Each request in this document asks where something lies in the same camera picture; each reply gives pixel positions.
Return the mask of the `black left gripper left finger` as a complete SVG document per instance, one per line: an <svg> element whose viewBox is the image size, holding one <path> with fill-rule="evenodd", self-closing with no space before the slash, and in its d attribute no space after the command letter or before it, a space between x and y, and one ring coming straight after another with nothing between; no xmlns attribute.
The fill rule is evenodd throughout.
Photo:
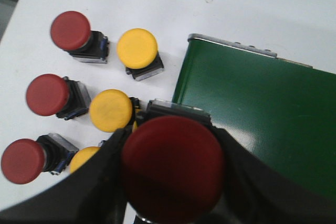
<svg viewBox="0 0 336 224"><path fill-rule="evenodd" d="M1 223L123 223L121 151L132 133L116 130L78 170L48 190L1 211Z"/></svg>

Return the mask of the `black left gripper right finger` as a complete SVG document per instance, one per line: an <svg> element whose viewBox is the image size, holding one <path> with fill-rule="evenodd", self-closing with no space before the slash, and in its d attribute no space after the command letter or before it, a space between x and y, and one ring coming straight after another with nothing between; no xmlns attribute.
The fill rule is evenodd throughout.
<svg viewBox="0 0 336 224"><path fill-rule="evenodd" d="M223 196L241 223L335 223L335 202L271 169L225 129L211 127L224 153Z"/></svg>

